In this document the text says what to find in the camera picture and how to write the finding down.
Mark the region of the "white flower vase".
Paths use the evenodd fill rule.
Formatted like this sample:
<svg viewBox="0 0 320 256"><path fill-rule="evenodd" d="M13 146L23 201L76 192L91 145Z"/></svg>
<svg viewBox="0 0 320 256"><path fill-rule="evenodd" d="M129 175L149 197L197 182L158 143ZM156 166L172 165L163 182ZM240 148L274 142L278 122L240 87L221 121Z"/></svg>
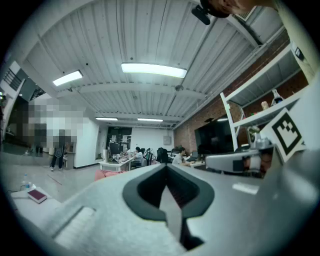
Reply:
<svg viewBox="0 0 320 256"><path fill-rule="evenodd" d="M247 131L250 139L250 147L252 149L258 149L261 142L260 128L256 125L253 125L249 126Z"/></svg>

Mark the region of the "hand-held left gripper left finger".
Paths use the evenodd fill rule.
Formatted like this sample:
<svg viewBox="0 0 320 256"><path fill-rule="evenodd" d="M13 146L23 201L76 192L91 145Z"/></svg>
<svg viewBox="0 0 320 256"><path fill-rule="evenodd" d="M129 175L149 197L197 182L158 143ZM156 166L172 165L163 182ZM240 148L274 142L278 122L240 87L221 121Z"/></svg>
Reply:
<svg viewBox="0 0 320 256"><path fill-rule="evenodd" d="M182 256L186 249L163 221L137 216L123 199L127 182L151 165L95 181L63 202L44 222L50 256Z"/></svg>

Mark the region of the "large black wall screen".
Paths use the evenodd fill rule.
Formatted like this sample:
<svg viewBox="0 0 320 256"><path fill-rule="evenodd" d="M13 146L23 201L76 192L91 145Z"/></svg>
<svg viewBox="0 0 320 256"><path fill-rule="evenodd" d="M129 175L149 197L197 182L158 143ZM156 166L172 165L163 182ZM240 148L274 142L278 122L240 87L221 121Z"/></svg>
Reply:
<svg viewBox="0 0 320 256"><path fill-rule="evenodd" d="M216 155L234 151L233 138L227 115L209 118L195 131L197 152L200 155Z"/></svg>

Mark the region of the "white metal shelf unit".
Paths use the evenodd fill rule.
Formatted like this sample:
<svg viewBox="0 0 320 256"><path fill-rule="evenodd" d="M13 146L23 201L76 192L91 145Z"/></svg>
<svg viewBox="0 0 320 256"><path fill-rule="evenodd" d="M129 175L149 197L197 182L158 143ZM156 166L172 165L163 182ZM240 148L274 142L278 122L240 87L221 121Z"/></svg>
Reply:
<svg viewBox="0 0 320 256"><path fill-rule="evenodd" d="M234 151L238 148L238 135L245 129L250 143L248 127L269 123L283 108L288 110L301 97L308 85L302 70L287 45L259 72L235 91L225 96L220 94L230 125ZM271 106L276 89L283 101ZM262 109L261 102L267 101L269 108Z"/></svg>

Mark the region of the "dark red notebook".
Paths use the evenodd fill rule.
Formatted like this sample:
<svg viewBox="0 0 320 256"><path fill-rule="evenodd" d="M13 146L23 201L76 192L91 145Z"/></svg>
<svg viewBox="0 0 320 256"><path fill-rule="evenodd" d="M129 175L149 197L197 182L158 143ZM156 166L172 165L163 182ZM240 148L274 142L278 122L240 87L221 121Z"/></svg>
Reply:
<svg viewBox="0 0 320 256"><path fill-rule="evenodd" d="M47 199L47 196L37 189L33 189L27 192L27 196L35 201L37 204L41 204Z"/></svg>

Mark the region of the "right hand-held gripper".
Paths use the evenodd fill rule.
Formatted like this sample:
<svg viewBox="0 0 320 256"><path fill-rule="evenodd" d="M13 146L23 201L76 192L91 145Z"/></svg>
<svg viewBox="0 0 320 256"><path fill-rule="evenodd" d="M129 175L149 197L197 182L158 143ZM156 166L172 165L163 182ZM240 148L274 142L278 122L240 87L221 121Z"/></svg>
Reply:
<svg viewBox="0 0 320 256"><path fill-rule="evenodd" d="M290 112L284 108L258 134L249 150L208 155L208 168L227 173L264 176L280 167L297 151L304 150L303 137Z"/></svg>

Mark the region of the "black office chair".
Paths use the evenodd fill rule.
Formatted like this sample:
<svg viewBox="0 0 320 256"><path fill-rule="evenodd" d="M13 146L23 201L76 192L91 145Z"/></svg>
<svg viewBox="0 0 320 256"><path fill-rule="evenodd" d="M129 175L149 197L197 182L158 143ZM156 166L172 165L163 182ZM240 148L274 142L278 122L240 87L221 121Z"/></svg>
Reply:
<svg viewBox="0 0 320 256"><path fill-rule="evenodd" d="M169 163L168 151L165 148L158 148L156 161L159 163Z"/></svg>

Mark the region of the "pink beanbag seat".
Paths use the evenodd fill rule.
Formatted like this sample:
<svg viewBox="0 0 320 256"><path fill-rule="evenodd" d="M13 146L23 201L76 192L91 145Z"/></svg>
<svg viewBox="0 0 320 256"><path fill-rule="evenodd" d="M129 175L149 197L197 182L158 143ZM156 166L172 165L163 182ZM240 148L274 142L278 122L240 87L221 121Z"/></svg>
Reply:
<svg viewBox="0 0 320 256"><path fill-rule="evenodd" d="M94 181L98 181L104 178L116 176L119 174L125 173L125 171L109 171L109 170L97 170L95 172Z"/></svg>

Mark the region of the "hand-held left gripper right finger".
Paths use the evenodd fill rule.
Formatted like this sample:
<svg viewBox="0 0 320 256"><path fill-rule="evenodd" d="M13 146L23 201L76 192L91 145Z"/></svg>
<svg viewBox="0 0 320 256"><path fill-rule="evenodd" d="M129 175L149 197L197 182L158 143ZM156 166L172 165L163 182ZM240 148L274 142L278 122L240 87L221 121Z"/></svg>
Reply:
<svg viewBox="0 0 320 256"><path fill-rule="evenodd" d="M259 180L168 164L181 205L179 253L273 253L273 177Z"/></svg>

